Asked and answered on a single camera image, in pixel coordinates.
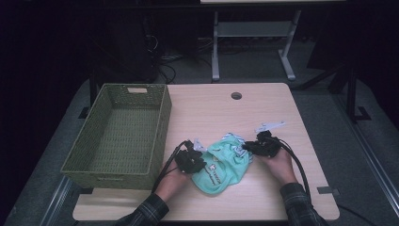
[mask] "wire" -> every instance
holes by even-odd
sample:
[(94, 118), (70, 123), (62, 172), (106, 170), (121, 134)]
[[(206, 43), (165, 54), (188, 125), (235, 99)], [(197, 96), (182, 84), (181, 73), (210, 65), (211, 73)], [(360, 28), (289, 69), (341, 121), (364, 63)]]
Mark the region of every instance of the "wire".
[(210, 62), (206, 61), (204, 58), (201, 58), (201, 57), (197, 57), (197, 59), (199, 59), (200, 61), (203, 61), (204, 63), (206, 63), (212, 69), (212, 65), (211, 65)]
[(305, 192), (308, 195), (309, 200), (311, 201), (311, 192), (309, 190), (309, 183), (308, 183), (308, 179), (307, 179), (306, 174), (305, 174), (305, 170), (303, 170), (302, 164), (300, 163), (299, 159), (294, 154), (293, 149), (290, 147), (290, 145), (288, 145), (287, 142), (285, 142), (282, 139), (279, 139), (279, 138), (275, 139), (275, 138), (272, 138), (272, 137), (265, 137), (265, 138), (269, 139), (269, 140), (272, 140), (273, 142), (277, 142), (294, 159), (294, 161), (296, 162), (296, 165), (299, 168), (300, 175), (302, 177), (303, 184), (304, 184), (303, 186), (305, 187)]
[(182, 59), (182, 58), (184, 58), (183, 55), (161, 56), (161, 59), (165, 60), (165, 61), (168, 61), (168, 60), (173, 61), (173, 60)]
[[(239, 50), (234, 51), (235, 46), (238, 46)], [(220, 46), (218, 47), (218, 49), (219, 49), (218, 52), (221, 55), (237, 55), (237, 54), (241, 54), (241, 53), (248, 51), (250, 49), (250, 44), (248, 43), (248, 41), (246, 41), (246, 43), (242, 44), (242, 43), (240, 43), (240, 41), (237, 41), (235, 39), (234, 40), (226, 40), (226, 41), (222, 41), (220, 43)]]
[[(173, 71), (173, 75), (172, 75), (171, 79), (169, 79), (167, 74), (161, 69), (161, 66), (167, 67)], [(158, 72), (161, 73), (161, 75), (165, 78), (166, 84), (174, 83), (174, 79), (176, 78), (176, 70), (173, 67), (166, 65), (166, 64), (159, 64)]]
[(356, 217), (361, 218), (362, 220), (366, 221), (368, 224), (370, 224), (370, 225), (372, 225), (372, 226), (376, 226), (376, 224), (372, 223), (372, 221), (370, 221), (369, 219), (365, 218), (364, 216), (362, 216), (362, 215), (356, 213), (355, 211), (353, 211), (353, 210), (351, 210), (351, 209), (349, 209), (349, 208), (347, 208), (347, 207), (345, 207), (345, 206), (342, 206), (342, 205), (340, 205), (340, 204), (337, 204), (337, 206), (338, 206), (339, 208), (344, 209), (344, 210), (346, 210), (347, 212), (349, 212), (349, 213), (355, 215)]
[(170, 158), (168, 159), (167, 163), (164, 165), (164, 167), (161, 170), (161, 173), (159, 173), (158, 178), (156, 178), (155, 183), (153, 184), (152, 187), (152, 193), (155, 192), (156, 188), (159, 186), (159, 183), (161, 183), (162, 179), (164, 179), (165, 175), (167, 175), (169, 172), (167, 172), (170, 163), (173, 161), (173, 159), (175, 158), (176, 154), (179, 152), (180, 148), (186, 143), (186, 140), (183, 141), (181, 144), (179, 144), (179, 146), (177, 146), (175, 148), (175, 150), (173, 151), (173, 153), (170, 155)]
[[(310, 199), (310, 201), (311, 201), (311, 193), (310, 193), (310, 190), (309, 190), (308, 179), (306, 178), (305, 171), (303, 170), (303, 167), (302, 167), (302, 165), (301, 165), (299, 159), (298, 159), (298, 158), (296, 157), (296, 155), (294, 154), (294, 151), (292, 150), (292, 148), (290, 147), (290, 145), (289, 145), (287, 142), (285, 142), (284, 140), (282, 140), (282, 139), (275, 140), (275, 139), (273, 139), (273, 138), (271, 138), (271, 137), (267, 137), (267, 139), (274, 140), (274, 141), (278, 142), (279, 145), (281, 145), (281, 147), (282, 147), (285, 151), (287, 151), (287, 152), (290, 154), (290, 156), (294, 159), (294, 161), (296, 162), (296, 164), (298, 165), (298, 168), (299, 168), (299, 170), (300, 170), (300, 174), (301, 174), (301, 176), (302, 176), (303, 184), (304, 184), (304, 187), (305, 187), (305, 192), (306, 192), (306, 194), (309, 196), (309, 199)], [(356, 217), (361, 218), (362, 220), (366, 221), (368, 224), (370, 224), (370, 225), (372, 225), (372, 226), (377, 226), (377, 225), (375, 225), (374, 223), (372, 223), (372, 221), (370, 221), (369, 219), (367, 219), (367, 218), (363, 217), (362, 215), (356, 213), (355, 211), (353, 211), (353, 210), (351, 210), (351, 209), (349, 209), (349, 208), (347, 208), (347, 207), (345, 207), (345, 206), (342, 206), (342, 205), (340, 205), (340, 204), (337, 204), (337, 206), (338, 206), (339, 208), (342, 208), (342, 209), (346, 210), (347, 212), (349, 212), (349, 213), (355, 215)]]
[(165, 173), (165, 175), (168, 175), (170, 172), (172, 172), (172, 171), (174, 171), (174, 170), (176, 170), (177, 168), (174, 168), (174, 169), (171, 169), (171, 170), (169, 170), (169, 171), (167, 171), (167, 173)]
[(152, 47), (152, 50), (155, 50), (157, 47), (158, 47), (158, 39), (155, 37), (155, 36), (153, 36), (153, 35), (148, 35), (147, 36), (147, 38), (153, 38), (153, 39), (155, 39), (155, 46), (154, 47)]

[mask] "hand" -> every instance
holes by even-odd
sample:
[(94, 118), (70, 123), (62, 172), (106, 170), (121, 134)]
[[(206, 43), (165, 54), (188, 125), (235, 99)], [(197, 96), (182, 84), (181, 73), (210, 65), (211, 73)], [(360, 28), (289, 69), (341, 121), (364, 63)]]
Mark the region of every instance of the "hand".
[(165, 175), (155, 190), (155, 194), (164, 202), (167, 202), (191, 179), (191, 174), (181, 172), (177, 169), (177, 164), (174, 160), (170, 163), (167, 172), (170, 170), (172, 171)]
[(266, 157), (258, 156), (269, 167), (273, 176), (275, 176), (282, 186), (288, 183), (297, 183), (294, 174), (291, 156), (285, 150), (279, 150), (276, 156)]
[(195, 151), (193, 148), (179, 151), (176, 154), (175, 161), (179, 169), (185, 173), (196, 173), (201, 171), (206, 162), (201, 158), (202, 152)]

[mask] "basket handle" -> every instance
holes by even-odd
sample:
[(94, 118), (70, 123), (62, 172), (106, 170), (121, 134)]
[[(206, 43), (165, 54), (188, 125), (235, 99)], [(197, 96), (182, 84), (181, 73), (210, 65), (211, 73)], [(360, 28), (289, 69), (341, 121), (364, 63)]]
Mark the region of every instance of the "basket handle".
[(127, 88), (129, 93), (148, 93), (147, 88)]
[(97, 177), (98, 181), (123, 181), (123, 178)]

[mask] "gray carpet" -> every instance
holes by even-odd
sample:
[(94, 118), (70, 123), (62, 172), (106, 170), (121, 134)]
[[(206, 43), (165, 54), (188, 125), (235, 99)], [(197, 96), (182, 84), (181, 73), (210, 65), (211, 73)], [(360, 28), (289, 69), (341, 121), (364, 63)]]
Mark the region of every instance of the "gray carpet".
[[(252, 44), (242, 53), (220, 55), (219, 83), (284, 82), (293, 87), (321, 72), (306, 68), (313, 43), (296, 41), (289, 58), (297, 79), (294, 82), (287, 81), (277, 56), (277, 50), (283, 43), (283, 40), (264, 41)], [(210, 54), (201, 55), (201, 58), (169, 63), (177, 73), (174, 83), (210, 83)], [(169, 77), (172, 76), (171, 69), (164, 67), (164, 71)], [(163, 83), (165, 80), (159, 76), (155, 82)], [(342, 99), (344, 95), (333, 96), (327, 93), (328, 83), (329, 79), (326, 79), (307, 91), (294, 91), (293, 95), (328, 183), (340, 192), (335, 196), (336, 202), (367, 217), (376, 225), (399, 225), (398, 217), (365, 160), (361, 145), (351, 130), (352, 125), (347, 122), (337, 103), (337, 99)], [(88, 106), (88, 102), (89, 90), (86, 82), (72, 100), (5, 225), (40, 225), (62, 179), (59, 173), (62, 163), (83, 124), (83, 120), (79, 120), (78, 117), (81, 110)], [(357, 105), (365, 106), (372, 117), (371, 121), (360, 121), (358, 127), (375, 149), (375, 155), (386, 172), (398, 186), (399, 167), (395, 162), (399, 159), (398, 131), (377, 105), (373, 93), (360, 82)], [(55, 212), (49, 225), (77, 223), (72, 218), (72, 210), (79, 192), (80, 188), (72, 184), (65, 201)], [(352, 213), (343, 209), (340, 211), (340, 218), (330, 222), (330, 225), (367, 225)], [(79, 222), (77, 225), (110, 224), (111, 222)]]

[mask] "hole in table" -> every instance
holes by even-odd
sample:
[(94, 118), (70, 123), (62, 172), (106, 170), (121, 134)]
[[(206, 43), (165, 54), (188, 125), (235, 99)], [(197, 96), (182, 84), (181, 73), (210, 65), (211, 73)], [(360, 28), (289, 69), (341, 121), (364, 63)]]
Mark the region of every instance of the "hole in table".
[(234, 93), (231, 94), (231, 97), (234, 100), (240, 100), (243, 97), (243, 95), (241, 93), (239, 93), (239, 92), (234, 92)]

